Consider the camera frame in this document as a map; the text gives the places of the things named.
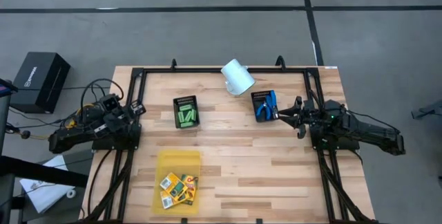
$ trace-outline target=white cup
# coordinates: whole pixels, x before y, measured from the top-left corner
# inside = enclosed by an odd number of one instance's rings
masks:
[[[246,66],[241,66],[237,59],[231,60],[222,67],[221,73],[226,77],[227,91],[233,95],[241,95],[255,84],[255,80],[247,71]]]

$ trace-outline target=yellow plastic bag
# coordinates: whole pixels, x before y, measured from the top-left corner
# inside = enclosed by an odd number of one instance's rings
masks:
[[[168,209],[164,209],[161,201],[161,181],[169,173],[178,177],[182,174],[200,177],[201,158],[199,151],[174,151],[165,150],[158,153],[157,172],[155,174],[155,186],[153,190],[152,211],[154,214],[192,215],[198,213],[198,193],[192,205],[180,203]]]

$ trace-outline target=black tray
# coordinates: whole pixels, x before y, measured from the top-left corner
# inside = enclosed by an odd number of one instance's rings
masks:
[[[181,127],[180,126],[180,119],[178,117],[178,112],[180,111],[180,106],[186,105],[186,104],[193,105],[193,108],[196,110],[196,120],[193,123],[193,125],[191,125],[189,127]],[[196,96],[194,96],[194,95],[173,99],[173,111],[175,112],[175,127],[178,129],[196,127],[197,125],[200,124],[200,114],[198,112],[198,105],[196,102]]]
[[[260,92],[252,92],[251,94],[251,101],[253,104],[253,112],[255,115],[256,122],[266,122],[266,121],[272,121],[275,120],[273,117],[273,114],[270,112],[270,120],[265,119],[265,109],[261,111],[261,114],[259,116],[256,115],[256,111],[258,108],[260,108],[261,104],[265,102],[265,97],[267,95],[270,95],[270,91],[260,91]]]

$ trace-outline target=gray floor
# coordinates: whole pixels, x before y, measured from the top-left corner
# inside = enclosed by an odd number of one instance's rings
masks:
[[[314,6],[436,5],[442,0],[311,0]],[[303,0],[0,0],[0,8],[302,5]],[[338,66],[347,103],[399,128],[407,155],[363,145],[364,170],[378,220],[440,223],[441,119],[416,121],[410,110],[442,98],[442,12],[316,12],[325,65]],[[314,65],[304,12],[202,12],[0,15],[0,77],[13,79],[28,51],[55,51],[72,66],[66,86],[111,77],[116,65]],[[61,94],[54,120],[79,104]],[[14,124],[34,123],[10,114]],[[51,128],[35,129],[46,134]],[[89,144],[73,151],[87,149]],[[3,154],[29,161],[51,157],[44,141],[8,136]],[[66,213],[33,223],[69,221]]]

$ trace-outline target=butcher block tabletop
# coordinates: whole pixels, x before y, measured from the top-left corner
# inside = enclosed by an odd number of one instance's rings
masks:
[[[117,66],[113,76],[126,95],[132,68]],[[325,100],[345,103],[338,69],[318,70]],[[311,146],[309,132],[299,140],[297,130],[282,121],[257,123],[251,103],[251,92],[273,89],[278,108],[289,108],[296,96],[307,99],[304,77],[298,73],[252,76],[255,85],[241,96],[232,96],[221,73],[147,75],[143,100],[147,112],[140,119],[142,137],[133,159],[125,223],[180,223],[181,218],[188,218],[189,223],[255,223],[257,218],[264,223],[328,222],[318,156]],[[119,90],[111,86],[110,92],[118,94]],[[188,95],[196,95],[200,125],[176,129],[173,99]],[[198,214],[169,216],[152,212],[153,198],[160,197],[154,195],[153,186],[161,150],[200,152]],[[105,153],[98,151],[94,155],[86,192]],[[349,151],[338,151],[337,156],[345,191],[362,213],[374,218],[361,161]],[[91,196],[92,209],[109,188],[114,158],[115,151],[99,170]],[[339,218],[334,190],[332,196]],[[86,193],[85,210],[88,197]],[[115,194],[112,218],[117,217],[119,197],[120,189]]]

